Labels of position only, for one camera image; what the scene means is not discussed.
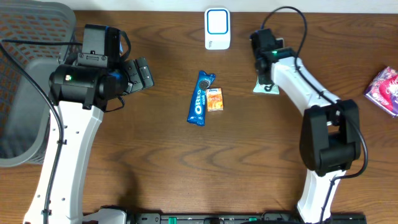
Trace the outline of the blue Oreo cookie pack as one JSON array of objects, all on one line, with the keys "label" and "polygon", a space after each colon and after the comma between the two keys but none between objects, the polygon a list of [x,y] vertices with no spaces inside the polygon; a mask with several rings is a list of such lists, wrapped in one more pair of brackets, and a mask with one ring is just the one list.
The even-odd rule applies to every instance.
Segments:
[{"label": "blue Oreo cookie pack", "polygon": [[203,70],[199,71],[198,80],[190,102],[190,109],[187,118],[188,123],[195,124],[197,126],[205,125],[206,90],[214,82],[215,78],[215,74],[207,74]]}]

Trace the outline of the white barcode scanner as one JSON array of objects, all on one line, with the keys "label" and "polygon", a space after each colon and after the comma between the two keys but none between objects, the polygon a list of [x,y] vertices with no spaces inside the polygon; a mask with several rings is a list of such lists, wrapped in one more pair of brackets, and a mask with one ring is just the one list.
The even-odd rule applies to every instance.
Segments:
[{"label": "white barcode scanner", "polygon": [[209,8],[204,13],[205,48],[226,50],[231,43],[230,12],[223,7]]}]

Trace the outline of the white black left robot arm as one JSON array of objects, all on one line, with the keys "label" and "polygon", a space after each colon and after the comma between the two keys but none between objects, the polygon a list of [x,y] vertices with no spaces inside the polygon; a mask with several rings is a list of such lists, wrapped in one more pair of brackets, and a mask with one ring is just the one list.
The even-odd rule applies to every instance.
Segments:
[{"label": "white black left robot arm", "polygon": [[131,223],[122,208],[105,206],[84,215],[86,170],[109,100],[154,85],[144,57],[119,68],[60,65],[50,75],[55,110],[34,199],[24,223]]}]

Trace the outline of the purple Carefree pad pack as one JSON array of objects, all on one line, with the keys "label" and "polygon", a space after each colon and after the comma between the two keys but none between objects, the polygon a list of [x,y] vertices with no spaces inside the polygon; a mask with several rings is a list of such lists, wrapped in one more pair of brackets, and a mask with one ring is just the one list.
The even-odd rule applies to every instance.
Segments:
[{"label": "purple Carefree pad pack", "polygon": [[364,96],[392,117],[397,117],[397,70],[380,71],[364,92]]}]

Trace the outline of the green wet wipes pack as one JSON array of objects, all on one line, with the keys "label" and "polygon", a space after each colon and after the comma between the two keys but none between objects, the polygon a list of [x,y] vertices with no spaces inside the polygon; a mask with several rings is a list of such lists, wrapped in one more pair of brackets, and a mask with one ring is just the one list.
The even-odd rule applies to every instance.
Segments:
[{"label": "green wet wipes pack", "polygon": [[270,95],[278,95],[279,88],[275,84],[260,84],[259,79],[256,81],[256,85],[253,89],[254,93],[262,93],[262,94],[270,94]]}]

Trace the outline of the grey plastic basket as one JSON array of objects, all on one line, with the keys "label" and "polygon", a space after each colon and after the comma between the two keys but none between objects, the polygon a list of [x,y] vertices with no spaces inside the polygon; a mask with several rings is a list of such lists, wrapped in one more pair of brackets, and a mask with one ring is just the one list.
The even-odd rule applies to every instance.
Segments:
[{"label": "grey plastic basket", "polygon": [[50,110],[25,79],[27,72],[49,92],[49,76],[74,46],[76,17],[58,2],[1,1],[1,38],[13,58],[1,56],[1,166],[41,164]]}]

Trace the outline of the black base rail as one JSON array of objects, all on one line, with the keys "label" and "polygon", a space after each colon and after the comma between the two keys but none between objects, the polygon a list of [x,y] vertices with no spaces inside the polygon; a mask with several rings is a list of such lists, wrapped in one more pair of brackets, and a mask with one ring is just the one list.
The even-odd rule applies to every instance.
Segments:
[{"label": "black base rail", "polygon": [[161,215],[158,213],[129,214],[114,209],[101,209],[97,213],[84,216],[82,222],[97,224],[303,223],[298,216],[286,212],[266,212],[262,215]]}]

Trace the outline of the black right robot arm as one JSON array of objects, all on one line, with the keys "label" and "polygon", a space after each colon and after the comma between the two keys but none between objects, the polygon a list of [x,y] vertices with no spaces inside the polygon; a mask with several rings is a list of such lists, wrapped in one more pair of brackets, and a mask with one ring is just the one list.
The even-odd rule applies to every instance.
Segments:
[{"label": "black right robot arm", "polygon": [[301,220],[326,221],[336,186],[360,157],[358,106],[330,93],[291,48],[260,49],[254,56],[259,83],[283,89],[303,116],[299,151],[307,176],[297,204]]}]

